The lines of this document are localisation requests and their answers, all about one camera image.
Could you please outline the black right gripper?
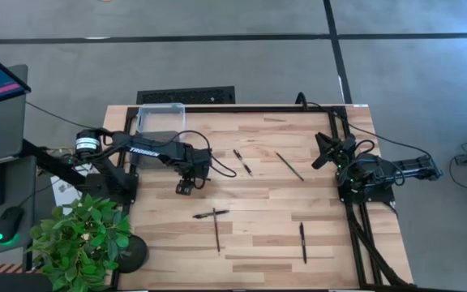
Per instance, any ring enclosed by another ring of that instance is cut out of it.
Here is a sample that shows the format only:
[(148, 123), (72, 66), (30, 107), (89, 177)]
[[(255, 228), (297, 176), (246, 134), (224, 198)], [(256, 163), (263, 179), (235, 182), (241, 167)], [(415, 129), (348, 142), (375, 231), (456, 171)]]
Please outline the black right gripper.
[(354, 135), (349, 135), (345, 140), (332, 139), (330, 136), (321, 132), (315, 134), (315, 140), (318, 144), (319, 151), (328, 151), (328, 154), (320, 154), (311, 164), (318, 170), (330, 161), (348, 162), (354, 157), (356, 149), (356, 138)]

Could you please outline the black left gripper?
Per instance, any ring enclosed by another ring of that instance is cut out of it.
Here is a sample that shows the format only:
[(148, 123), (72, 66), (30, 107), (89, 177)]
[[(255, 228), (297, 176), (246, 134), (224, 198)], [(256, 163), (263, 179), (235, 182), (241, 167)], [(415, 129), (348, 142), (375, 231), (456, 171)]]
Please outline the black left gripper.
[(176, 166), (183, 180), (179, 181), (175, 192), (178, 195), (190, 194), (195, 187), (195, 179), (208, 179), (211, 165), (212, 152), (209, 148), (185, 148)]

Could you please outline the dark barrel black pen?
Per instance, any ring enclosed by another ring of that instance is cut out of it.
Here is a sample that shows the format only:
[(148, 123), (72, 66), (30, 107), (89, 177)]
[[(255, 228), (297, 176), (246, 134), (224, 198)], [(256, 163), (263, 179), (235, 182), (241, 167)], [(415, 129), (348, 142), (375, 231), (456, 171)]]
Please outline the dark barrel black pen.
[(192, 217), (194, 219), (203, 219), (205, 217), (213, 217), (213, 216), (218, 216), (218, 215), (222, 215), (226, 213), (229, 213), (229, 210), (212, 211), (211, 213), (201, 213), (201, 214), (196, 214)]

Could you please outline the green pencil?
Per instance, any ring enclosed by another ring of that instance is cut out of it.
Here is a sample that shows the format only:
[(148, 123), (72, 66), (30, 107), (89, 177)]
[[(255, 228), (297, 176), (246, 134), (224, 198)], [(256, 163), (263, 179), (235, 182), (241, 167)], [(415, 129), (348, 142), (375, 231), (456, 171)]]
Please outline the green pencil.
[(302, 182), (305, 182), (305, 179), (303, 178), (303, 176), (300, 175), (299, 172), (296, 171), (296, 169), (294, 167), (292, 167), (292, 165), (286, 160), (284, 159), (284, 157), (279, 154), (277, 151), (274, 152), (284, 163), (285, 165), (302, 181)]

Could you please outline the brown pencil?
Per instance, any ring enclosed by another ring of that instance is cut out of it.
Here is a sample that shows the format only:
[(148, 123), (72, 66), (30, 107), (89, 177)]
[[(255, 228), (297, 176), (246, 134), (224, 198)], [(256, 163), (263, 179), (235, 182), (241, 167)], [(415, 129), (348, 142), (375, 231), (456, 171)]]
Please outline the brown pencil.
[(216, 218), (216, 209), (212, 209), (212, 216), (213, 216), (213, 222), (214, 222), (214, 231), (215, 231), (215, 239), (216, 239), (216, 249), (218, 255), (221, 254), (221, 245), (220, 245), (220, 239), (219, 239), (219, 228), (218, 228), (218, 223), (217, 223), (217, 218)]

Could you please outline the clear barrel black pen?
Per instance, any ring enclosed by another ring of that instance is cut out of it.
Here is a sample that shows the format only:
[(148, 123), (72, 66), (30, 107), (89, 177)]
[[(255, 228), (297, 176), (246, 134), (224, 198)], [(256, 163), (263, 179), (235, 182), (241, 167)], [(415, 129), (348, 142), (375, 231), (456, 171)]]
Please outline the clear barrel black pen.
[(243, 168), (246, 170), (246, 172), (251, 176), (253, 177), (253, 172), (252, 170), (249, 168), (249, 166), (246, 164), (246, 162), (243, 160), (243, 157), (242, 155), (240, 154), (240, 152), (237, 150), (237, 149), (234, 149), (233, 150), (233, 153), (234, 155), (236, 156), (236, 158), (242, 163), (242, 166)]

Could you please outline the clear plastic bin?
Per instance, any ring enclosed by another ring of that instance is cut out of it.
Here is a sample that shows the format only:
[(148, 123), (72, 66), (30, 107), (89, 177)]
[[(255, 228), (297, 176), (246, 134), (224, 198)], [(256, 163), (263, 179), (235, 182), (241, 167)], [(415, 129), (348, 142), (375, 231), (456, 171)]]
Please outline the clear plastic bin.
[(140, 133), (186, 129), (186, 108), (182, 103), (143, 104), (138, 108), (137, 127)]

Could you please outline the black plant pot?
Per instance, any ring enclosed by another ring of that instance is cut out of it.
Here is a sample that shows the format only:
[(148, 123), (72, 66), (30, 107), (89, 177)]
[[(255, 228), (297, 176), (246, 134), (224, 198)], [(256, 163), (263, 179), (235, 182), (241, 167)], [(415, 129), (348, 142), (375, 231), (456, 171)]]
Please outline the black plant pot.
[(120, 273), (133, 273), (144, 266), (149, 259), (149, 250), (146, 242), (137, 235), (129, 237), (129, 246), (120, 251), (117, 258)]

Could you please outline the black floor vent grille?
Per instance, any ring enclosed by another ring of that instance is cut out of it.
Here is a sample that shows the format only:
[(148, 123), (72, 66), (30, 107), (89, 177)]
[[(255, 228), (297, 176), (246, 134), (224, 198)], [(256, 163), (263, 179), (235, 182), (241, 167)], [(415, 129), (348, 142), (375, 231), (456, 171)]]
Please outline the black floor vent grille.
[(235, 87), (178, 88), (138, 91), (136, 104), (235, 104)]

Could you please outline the slim black click pen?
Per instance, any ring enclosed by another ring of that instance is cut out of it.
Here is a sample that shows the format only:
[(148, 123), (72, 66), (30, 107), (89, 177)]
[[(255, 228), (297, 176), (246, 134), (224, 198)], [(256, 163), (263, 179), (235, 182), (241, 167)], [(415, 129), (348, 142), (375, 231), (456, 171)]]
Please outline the slim black click pen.
[(307, 264), (307, 253), (306, 253), (306, 236), (303, 222), (300, 222), (299, 225), (299, 234), (301, 239), (301, 247), (302, 247), (302, 259), (304, 264)]

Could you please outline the green leafy plant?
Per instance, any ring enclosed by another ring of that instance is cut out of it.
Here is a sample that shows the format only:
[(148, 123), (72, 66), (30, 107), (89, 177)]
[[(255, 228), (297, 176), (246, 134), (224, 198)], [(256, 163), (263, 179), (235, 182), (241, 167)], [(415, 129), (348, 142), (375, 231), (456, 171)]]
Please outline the green leafy plant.
[(71, 202), (71, 211), (55, 207), (52, 217), (30, 229), (34, 262), (53, 292), (102, 292), (118, 270), (118, 258), (130, 245), (130, 218), (108, 199), (86, 195)]

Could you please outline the white printed paper sheet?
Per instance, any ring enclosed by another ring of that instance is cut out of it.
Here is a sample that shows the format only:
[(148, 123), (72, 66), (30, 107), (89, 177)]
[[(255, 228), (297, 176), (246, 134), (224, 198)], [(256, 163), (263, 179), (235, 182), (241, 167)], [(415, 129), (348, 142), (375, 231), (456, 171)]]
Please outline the white printed paper sheet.
[[(92, 172), (92, 164), (78, 165), (73, 168), (79, 174), (82, 174), (86, 177)], [(61, 180), (58, 176), (52, 176), (50, 178), (54, 201), (57, 206), (63, 207), (63, 213), (68, 214), (71, 211), (71, 203), (75, 199), (80, 199), (82, 192), (76, 190), (71, 184)]]

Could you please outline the black diagonal strut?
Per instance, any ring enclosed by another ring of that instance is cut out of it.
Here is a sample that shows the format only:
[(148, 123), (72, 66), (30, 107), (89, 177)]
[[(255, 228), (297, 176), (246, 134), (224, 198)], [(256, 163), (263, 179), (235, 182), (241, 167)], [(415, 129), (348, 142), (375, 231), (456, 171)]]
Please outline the black diagonal strut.
[(84, 191), (88, 188), (86, 178), (72, 169), (70, 165), (49, 155), (43, 148), (23, 139), (22, 149), (19, 154), (21, 157), (34, 156), (36, 165), (41, 169), (58, 176), (62, 181), (71, 184), (75, 189)]

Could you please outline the black computer mouse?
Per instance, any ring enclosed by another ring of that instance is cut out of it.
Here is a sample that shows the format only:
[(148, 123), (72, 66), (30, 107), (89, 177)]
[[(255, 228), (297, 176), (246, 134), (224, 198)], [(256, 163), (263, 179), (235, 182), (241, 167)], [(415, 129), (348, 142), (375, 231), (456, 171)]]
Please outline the black computer mouse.
[(0, 243), (8, 243), (14, 239), (19, 230), (24, 209), (20, 206), (7, 208), (0, 216)]

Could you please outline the black aluminium table frame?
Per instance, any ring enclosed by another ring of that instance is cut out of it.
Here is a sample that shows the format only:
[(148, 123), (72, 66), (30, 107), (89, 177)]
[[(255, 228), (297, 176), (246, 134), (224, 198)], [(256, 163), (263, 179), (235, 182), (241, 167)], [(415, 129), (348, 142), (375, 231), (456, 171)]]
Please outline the black aluminium table frame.
[[(175, 192), (179, 177), (174, 171), (139, 170), (131, 224), (147, 243), (150, 257), (138, 271), (116, 276), (119, 289), (346, 289), (383, 283), (366, 250), (353, 247), (334, 165), (320, 170), (311, 166), (318, 154), (315, 134), (344, 134), (340, 122), (300, 105), (192, 105), (186, 128), (186, 142), (211, 146), (217, 160), (237, 175), (211, 173), (203, 189), (184, 196)], [(220, 255), (213, 217), (192, 217), (213, 208), (229, 210), (216, 216)]]

